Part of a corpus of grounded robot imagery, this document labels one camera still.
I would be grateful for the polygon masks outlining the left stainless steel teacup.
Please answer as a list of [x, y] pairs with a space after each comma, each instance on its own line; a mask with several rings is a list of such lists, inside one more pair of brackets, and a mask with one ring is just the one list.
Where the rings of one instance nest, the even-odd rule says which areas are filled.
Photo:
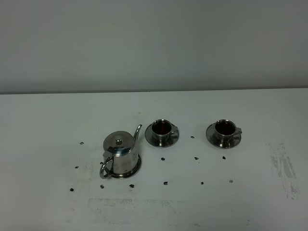
[[166, 119], [158, 119], [151, 125], [152, 136], [157, 141], [167, 141], [171, 135], [178, 132], [178, 127]]

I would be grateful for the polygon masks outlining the right stainless steel saucer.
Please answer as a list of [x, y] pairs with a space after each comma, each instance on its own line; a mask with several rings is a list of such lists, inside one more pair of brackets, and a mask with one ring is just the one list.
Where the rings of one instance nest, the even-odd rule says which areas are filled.
[[229, 141], [223, 141], [222, 139], [219, 139], [218, 136], [215, 134], [215, 124], [211, 124], [207, 130], [206, 130], [206, 138], [207, 140], [214, 145], [215, 147], [221, 148], [221, 149], [229, 149], [237, 146], [242, 138], [241, 134], [235, 135], [232, 137]]

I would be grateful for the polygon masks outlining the right stainless steel teacup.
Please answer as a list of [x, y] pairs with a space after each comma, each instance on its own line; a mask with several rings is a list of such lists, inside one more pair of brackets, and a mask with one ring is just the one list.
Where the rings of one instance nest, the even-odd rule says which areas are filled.
[[222, 142], [231, 141], [241, 134], [242, 129], [230, 120], [221, 119], [214, 124], [214, 137]]

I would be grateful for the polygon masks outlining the left stainless steel saucer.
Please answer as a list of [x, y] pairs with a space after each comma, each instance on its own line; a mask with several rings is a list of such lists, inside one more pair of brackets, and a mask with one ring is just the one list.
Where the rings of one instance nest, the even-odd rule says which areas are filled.
[[171, 131], [168, 134], [165, 134], [166, 138], [164, 138], [163, 135], [154, 133], [152, 126], [153, 124], [150, 124], [145, 131], [145, 138], [152, 146], [158, 148], [167, 148], [174, 145], [179, 140], [180, 133], [174, 124], [170, 124]]

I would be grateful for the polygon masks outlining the stainless steel teacup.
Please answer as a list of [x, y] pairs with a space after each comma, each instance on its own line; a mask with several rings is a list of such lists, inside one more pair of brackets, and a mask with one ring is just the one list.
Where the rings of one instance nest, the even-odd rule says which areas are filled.
[[167, 141], [171, 135], [178, 132], [178, 127], [166, 119], [158, 119], [151, 125], [152, 136], [157, 141]]
[[231, 141], [241, 134], [242, 129], [230, 120], [221, 119], [214, 124], [214, 137], [222, 142]]

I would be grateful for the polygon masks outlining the stainless steel teapot saucer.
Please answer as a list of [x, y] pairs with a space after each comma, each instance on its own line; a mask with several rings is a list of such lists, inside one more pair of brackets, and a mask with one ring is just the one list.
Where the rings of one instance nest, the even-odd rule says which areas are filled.
[[140, 167], [141, 167], [141, 157], [140, 157], [140, 155], [138, 155], [137, 164], [135, 165], [135, 167], [131, 171], [128, 171], [128, 172], [123, 173], [123, 174], [116, 174], [115, 172], [110, 170], [109, 173], [111, 173], [111, 177], [113, 177], [113, 178], [125, 179], [125, 178], [129, 178], [129, 177], [135, 175], [139, 171]]

